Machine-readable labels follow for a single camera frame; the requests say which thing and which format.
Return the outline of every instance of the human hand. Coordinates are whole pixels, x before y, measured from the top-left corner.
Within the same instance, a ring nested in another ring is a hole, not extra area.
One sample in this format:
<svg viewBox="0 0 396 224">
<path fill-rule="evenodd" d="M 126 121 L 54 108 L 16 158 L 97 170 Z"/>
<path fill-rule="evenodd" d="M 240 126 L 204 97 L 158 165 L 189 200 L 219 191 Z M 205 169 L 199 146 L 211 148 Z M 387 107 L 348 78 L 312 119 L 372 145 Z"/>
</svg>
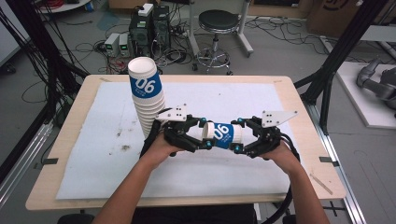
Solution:
<svg viewBox="0 0 396 224">
<path fill-rule="evenodd" d="M 173 152 L 182 151 L 181 148 L 171 146 L 164 139 L 164 134 L 159 133 L 148 151 L 140 158 L 139 162 L 154 170 Z"/>
<path fill-rule="evenodd" d="M 280 141 L 280 145 L 276 149 L 261 154 L 259 157 L 274 161 L 287 175 L 290 175 L 290 172 L 297 170 L 297 168 L 302 167 L 284 141 Z"/>
</svg>

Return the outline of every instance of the white paper sheet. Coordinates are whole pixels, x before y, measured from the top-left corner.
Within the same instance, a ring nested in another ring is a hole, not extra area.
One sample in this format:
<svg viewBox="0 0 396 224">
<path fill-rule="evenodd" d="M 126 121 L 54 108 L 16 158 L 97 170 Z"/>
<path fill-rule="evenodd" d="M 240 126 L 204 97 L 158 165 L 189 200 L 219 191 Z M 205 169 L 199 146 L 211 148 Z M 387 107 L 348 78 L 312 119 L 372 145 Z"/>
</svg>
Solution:
<svg viewBox="0 0 396 224">
<path fill-rule="evenodd" d="M 129 83 L 103 83 L 71 152 L 57 199 L 108 198 L 139 158 L 143 146 Z M 272 84 L 163 83 L 167 107 L 187 104 L 188 113 L 215 122 L 283 110 Z M 279 126 L 292 137 L 288 123 Z M 200 138 L 202 129 L 189 135 Z M 256 140 L 245 128 L 243 142 Z M 179 152 L 151 175 L 142 197 L 285 193 L 286 175 L 272 162 L 214 147 Z"/>
</svg>

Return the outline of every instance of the power supply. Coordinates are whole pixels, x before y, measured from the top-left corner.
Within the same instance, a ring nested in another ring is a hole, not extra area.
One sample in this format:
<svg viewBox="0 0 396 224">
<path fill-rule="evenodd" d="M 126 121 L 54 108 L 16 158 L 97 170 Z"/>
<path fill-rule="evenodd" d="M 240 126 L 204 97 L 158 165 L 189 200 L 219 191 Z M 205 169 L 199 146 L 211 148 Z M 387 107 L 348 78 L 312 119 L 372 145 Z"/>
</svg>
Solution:
<svg viewBox="0 0 396 224">
<path fill-rule="evenodd" d="M 131 40 L 128 34 L 120 34 L 120 55 L 125 58 L 132 56 Z"/>
<path fill-rule="evenodd" d="M 171 48 L 169 6 L 157 6 L 153 13 L 155 40 L 157 47 L 163 49 Z"/>
<path fill-rule="evenodd" d="M 113 33 L 111 34 L 105 42 L 105 47 L 107 51 L 107 55 L 109 57 L 115 58 L 120 53 L 120 34 Z"/>
<path fill-rule="evenodd" d="M 150 57 L 153 55 L 153 23 L 152 12 L 148 16 L 134 14 L 129 25 L 132 47 L 135 57 Z"/>
</svg>

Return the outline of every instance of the number 06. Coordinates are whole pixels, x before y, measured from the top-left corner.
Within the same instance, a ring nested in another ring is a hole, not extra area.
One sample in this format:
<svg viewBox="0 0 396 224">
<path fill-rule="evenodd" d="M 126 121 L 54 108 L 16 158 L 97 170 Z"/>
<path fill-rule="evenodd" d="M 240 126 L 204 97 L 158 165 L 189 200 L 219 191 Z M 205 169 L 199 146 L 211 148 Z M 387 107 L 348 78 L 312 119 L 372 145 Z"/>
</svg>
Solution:
<svg viewBox="0 0 396 224">
<path fill-rule="evenodd" d="M 138 79 L 136 81 L 136 87 L 140 90 L 145 89 L 146 93 L 152 93 L 154 91 L 155 80 L 151 80 L 148 82 L 147 79 Z"/>
</svg>

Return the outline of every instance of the electronic equipment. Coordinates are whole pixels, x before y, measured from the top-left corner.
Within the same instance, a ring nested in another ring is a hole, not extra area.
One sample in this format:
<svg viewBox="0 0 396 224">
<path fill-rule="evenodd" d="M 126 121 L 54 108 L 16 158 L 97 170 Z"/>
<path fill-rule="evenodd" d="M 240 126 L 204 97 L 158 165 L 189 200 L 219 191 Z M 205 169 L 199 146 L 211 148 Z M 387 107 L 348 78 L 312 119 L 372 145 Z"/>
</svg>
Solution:
<svg viewBox="0 0 396 224">
<path fill-rule="evenodd" d="M 170 49 L 169 6 L 157 6 L 153 13 L 155 40 L 157 49 Z"/>
<path fill-rule="evenodd" d="M 128 34 L 120 34 L 120 55 L 129 58 L 132 56 L 131 40 Z"/>
<path fill-rule="evenodd" d="M 152 22 L 152 12 L 148 16 L 139 16 L 137 13 L 132 15 L 129 25 L 132 47 L 135 57 L 150 57 L 153 54 L 152 44 L 154 29 Z"/>
<path fill-rule="evenodd" d="M 105 42 L 108 57 L 115 58 L 120 53 L 120 34 L 111 34 Z"/>
<path fill-rule="evenodd" d="M 297 7 L 300 0 L 254 0 L 254 5 Z"/>
</svg>

